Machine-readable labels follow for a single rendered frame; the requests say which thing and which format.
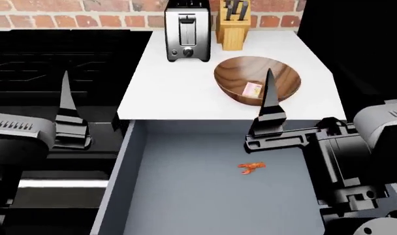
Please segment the brown wooden bowl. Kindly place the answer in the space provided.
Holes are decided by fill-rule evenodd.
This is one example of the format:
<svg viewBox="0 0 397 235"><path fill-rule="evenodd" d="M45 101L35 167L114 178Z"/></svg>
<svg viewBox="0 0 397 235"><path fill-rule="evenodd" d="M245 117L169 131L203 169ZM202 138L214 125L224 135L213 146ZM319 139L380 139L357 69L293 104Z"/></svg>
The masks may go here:
<svg viewBox="0 0 397 235"><path fill-rule="evenodd" d="M301 79L292 67L283 62L259 56L240 56L224 60L215 68L214 78L221 90L230 98L242 104L260 106L268 69L271 69L274 74L278 101L284 101L298 91ZM258 99L242 95L248 82L262 85Z"/></svg>

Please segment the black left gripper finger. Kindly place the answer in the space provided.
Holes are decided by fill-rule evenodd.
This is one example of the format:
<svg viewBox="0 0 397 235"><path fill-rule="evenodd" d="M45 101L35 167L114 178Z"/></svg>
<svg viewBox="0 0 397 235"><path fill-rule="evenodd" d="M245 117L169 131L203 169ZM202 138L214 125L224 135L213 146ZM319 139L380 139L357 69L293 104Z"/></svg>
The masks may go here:
<svg viewBox="0 0 397 235"><path fill-rule="evenodd" d="M60 105L55 121L57 135L87 137L87 121L80 117L76 109L67 71L65 71L62 79Z"/></svg>
<svg viewBox="0 0 397 235"><path fill-rule="evenodd" d="M118 112L117 111L115 111L115 113L114 113L114 117L113 117L113 119L111 121L111 125L112 125L112 128L113 128L114 132L116 132L117 130L120 129L121 121L120 121L120 118L118 116Z"/></svg>

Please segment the wooden knife block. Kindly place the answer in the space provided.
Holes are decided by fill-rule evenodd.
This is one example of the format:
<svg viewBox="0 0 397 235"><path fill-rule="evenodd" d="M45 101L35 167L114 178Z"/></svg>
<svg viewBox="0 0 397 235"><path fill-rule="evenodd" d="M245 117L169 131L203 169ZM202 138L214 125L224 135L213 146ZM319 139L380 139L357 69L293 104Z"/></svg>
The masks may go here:
<svg viewBox="0 0 397 235"><path fill-rule="evenodd" d="M219 10L216 18L215 35L218 44L221 44L224 51L238 51L243 49L247 33L251 27L251 3L247 8L243 21L239 21L239 13L242 5L240 0L236 14L231 15L230 21L226 21L225 0L219 1Z"/></svg>

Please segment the grey open drawer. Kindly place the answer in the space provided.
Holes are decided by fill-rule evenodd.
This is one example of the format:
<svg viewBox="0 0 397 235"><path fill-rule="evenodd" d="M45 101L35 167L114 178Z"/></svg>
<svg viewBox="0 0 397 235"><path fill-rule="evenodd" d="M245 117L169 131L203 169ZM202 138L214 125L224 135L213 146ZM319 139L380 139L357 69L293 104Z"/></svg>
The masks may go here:
<svg viewBox="0 0 397 235"><path fill-rule="evenodd" d="M323 235L302 150L246 153L250 125L131 121L92 235Z"/></svg>

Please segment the orange toy lobster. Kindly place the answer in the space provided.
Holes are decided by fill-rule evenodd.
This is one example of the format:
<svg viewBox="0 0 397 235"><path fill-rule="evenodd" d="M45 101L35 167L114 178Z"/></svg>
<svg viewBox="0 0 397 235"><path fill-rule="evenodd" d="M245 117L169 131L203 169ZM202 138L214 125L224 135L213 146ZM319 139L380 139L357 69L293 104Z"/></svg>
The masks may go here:
<svg viewBox="0 0 397 235"><path fill-rule="evenodd" d="M248 175L258 168L266 168L266 164L264 162L246 163L239 164L238 168L243 168L243 171L241 172L242 175Z"/></svg>

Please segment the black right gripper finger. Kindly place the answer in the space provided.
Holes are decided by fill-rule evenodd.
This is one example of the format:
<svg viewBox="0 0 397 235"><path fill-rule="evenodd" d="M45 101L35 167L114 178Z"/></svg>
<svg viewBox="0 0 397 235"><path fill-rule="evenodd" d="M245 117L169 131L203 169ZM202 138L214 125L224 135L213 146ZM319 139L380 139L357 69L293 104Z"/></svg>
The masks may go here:
<svg viewBox="0 0 397 235"><path fill-rule="evenodd" d="M274 74L268 69L264 85L264 95L259 115L253 120L247 136L268 136L283 132L286 113L279 105Z"/></svg>
<svg viewBox="0 0 397 235"><path fill-rule="evenodd" d="M327 134L342 134L342 130L346 128L346 123L335 117L326 117L315 126L321 131L326 131Z"/></svg>

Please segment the black stove range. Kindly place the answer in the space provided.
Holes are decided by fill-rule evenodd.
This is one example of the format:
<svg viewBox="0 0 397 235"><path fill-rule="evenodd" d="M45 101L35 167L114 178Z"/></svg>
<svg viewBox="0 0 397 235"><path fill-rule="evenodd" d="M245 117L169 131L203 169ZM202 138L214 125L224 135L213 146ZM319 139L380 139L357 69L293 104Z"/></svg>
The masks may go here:
<svg viewBox="0 0 397 235"><path fill-rule="evenodd" d="M41 117L56 109L69 73L76 107L118 111L151 33L131 30L0 32L0 113Z"/></svg>

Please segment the silver two-slot toaster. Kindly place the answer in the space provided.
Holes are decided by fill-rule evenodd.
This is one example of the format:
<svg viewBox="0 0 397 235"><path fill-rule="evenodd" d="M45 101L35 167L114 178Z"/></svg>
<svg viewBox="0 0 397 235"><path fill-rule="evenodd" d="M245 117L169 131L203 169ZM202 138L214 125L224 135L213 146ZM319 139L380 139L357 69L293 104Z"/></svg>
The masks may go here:
<svg viewBox="0 0 397 235"><path fill-rule="evenodd" d="M209 0L168 0L164 11L167 60L210 60L211 12Z"/></svg>

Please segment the pink yellow wrapped bar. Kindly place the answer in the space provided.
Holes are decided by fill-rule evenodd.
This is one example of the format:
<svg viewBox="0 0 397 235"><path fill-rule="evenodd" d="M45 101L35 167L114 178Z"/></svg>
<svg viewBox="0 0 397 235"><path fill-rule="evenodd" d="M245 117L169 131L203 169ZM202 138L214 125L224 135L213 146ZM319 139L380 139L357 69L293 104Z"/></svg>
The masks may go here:
<svg viewBox="0 0 397 235"><path fill-rule="evenodd" d="M242 95L244 97L249 97L249 98L252 98L252 99L258 99L259 95L261 93L261 90L262 90L262 85L248 82L245 85L245 88L244 88L244 90L242 92Z"/></svg>

